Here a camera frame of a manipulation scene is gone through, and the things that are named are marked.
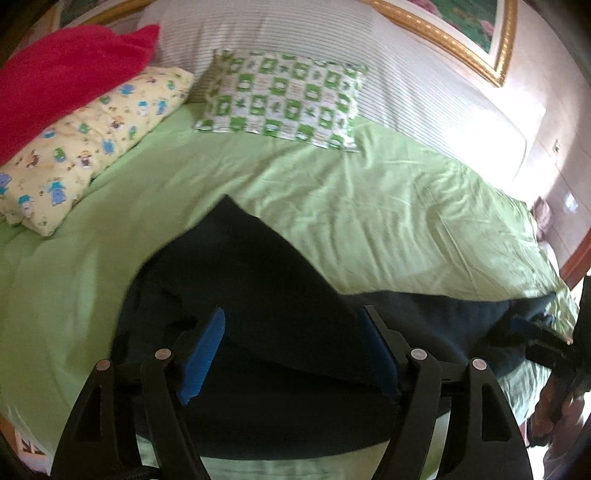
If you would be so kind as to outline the right hand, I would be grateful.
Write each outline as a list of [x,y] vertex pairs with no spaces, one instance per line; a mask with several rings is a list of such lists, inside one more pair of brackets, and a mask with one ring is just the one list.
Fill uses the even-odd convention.
[[552,402],[558,397],[556,383],[556,376],[552,374],[541,391],[528,430],[535,437],[549,436],[549,447],[544,456],[546,468],[549,468],[551,463],[557,464],[562,459],[583,428],[585,407],[583,395],[570,394],[562,403],[561,418],[558,421],[552,420],[555,410]]

